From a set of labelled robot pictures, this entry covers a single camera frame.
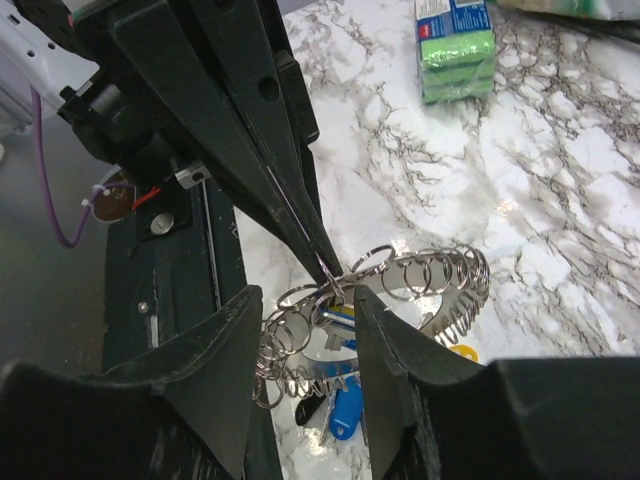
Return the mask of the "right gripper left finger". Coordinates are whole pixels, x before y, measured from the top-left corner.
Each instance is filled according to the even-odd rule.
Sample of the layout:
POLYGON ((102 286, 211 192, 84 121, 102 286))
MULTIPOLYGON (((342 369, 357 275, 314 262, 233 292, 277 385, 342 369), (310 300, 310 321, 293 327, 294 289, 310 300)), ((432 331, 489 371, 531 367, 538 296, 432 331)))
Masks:
POLYGON ((101 376, 1 370, 5 479, 239 479, 262 291, 101 376))

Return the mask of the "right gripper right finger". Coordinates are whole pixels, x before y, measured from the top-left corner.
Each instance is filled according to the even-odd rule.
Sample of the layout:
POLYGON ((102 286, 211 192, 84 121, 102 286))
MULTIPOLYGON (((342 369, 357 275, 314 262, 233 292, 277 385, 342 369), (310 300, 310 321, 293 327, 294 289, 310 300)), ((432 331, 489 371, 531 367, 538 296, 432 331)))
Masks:
POLYGON ((376 479, 635 479, 639 361, 474 363, 355 291, 376 479))

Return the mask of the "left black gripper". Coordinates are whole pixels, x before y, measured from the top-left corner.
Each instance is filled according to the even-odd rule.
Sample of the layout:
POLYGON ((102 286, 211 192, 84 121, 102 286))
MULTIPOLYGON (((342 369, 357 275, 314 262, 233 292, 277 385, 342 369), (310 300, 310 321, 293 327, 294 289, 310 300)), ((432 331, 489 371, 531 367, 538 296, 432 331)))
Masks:
POLYGON ((174 129, 235 206, 312 277, 342 275, 310 149, 320 131, 276 0, 94 1, 72 21, 109 80, 174 129))

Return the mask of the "yellow key tag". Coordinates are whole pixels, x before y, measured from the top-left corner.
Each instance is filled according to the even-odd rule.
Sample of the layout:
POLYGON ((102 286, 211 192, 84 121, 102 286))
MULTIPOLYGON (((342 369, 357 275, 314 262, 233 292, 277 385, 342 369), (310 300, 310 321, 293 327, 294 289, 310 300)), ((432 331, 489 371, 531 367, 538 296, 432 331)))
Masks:
POLYGON ((468 345, 464 345, 464 344, 457 344, 457 345, 452 345, 449 347, 449 349, 458 354, 461 357, 464 357, 474 363, 478 363, 479 362, 479 356, 478 353, 476 352, 475 349, 473 349, 472 347, 468 346, 468 345))

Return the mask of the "blue key tag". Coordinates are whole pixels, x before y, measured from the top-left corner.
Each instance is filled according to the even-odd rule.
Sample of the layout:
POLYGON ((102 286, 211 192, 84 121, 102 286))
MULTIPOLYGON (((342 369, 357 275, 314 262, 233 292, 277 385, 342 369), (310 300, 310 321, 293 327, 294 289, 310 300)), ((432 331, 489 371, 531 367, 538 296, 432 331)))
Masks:
POLYGON ((355 330, 355 311, 351 307, 332 306, 319 314, 324 326, 333 326, 347 331, 355 330))
POLYGON ((346 379, 346 387, 336 393, 329 415, 329 431, 340 441, 349 440, 357 429, 364 402, 361 386, 354 377, 346 379))

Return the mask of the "black head key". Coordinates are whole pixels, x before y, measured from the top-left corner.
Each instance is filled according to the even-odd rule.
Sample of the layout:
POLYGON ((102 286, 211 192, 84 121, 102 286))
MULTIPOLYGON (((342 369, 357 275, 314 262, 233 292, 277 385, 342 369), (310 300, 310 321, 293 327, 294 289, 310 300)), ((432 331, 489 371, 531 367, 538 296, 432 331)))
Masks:
POLYGON ((311 395, 296 406, 294 419, 297 426, 305 426, 327 400, 326 395, 311 395))

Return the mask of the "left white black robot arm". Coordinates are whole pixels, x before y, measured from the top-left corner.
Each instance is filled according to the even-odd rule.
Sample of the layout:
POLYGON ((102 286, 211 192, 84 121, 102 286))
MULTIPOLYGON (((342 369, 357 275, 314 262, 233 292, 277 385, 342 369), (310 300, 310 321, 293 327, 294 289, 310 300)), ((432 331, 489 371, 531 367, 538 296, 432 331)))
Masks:
POLYGON ((274 1, 5 1, 1 51, 97 159, 154 202, 215 181, 323 283, 319 135, 274 1))

